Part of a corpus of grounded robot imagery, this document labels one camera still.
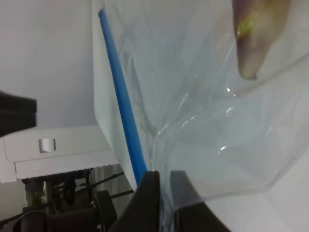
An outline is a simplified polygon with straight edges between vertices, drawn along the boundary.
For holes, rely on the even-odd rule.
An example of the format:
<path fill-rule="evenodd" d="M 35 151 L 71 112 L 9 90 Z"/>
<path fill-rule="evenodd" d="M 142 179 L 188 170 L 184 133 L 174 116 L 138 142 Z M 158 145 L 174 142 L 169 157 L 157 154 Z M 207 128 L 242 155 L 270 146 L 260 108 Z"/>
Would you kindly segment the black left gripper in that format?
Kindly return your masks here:
<path fill-rule="evenodd" d="M 0 92 L 0 136 L 37 126 L 37 101 Z"/>

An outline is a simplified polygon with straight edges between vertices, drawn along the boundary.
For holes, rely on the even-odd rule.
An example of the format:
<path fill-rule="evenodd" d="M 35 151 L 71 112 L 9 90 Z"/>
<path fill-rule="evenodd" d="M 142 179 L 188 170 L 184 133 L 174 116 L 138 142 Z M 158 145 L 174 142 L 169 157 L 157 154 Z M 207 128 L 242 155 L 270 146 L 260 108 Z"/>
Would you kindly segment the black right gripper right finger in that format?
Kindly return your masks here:
<path fill-rule="evenodd" d="M 228 232 L 200 197 L 185 171 L 171 171 L 174 230 L 176 232 Z"/>

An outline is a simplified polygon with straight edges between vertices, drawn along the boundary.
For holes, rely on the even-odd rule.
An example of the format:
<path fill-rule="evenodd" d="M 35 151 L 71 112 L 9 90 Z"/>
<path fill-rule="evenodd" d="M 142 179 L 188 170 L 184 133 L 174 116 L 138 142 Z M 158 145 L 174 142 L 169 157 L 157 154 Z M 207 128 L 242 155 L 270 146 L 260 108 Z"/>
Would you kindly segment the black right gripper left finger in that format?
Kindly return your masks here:
<path fill-rule="evenodd" d="M 147 171 L 111 232 L 158 232 L 160 212 L 159 172 Z"/>

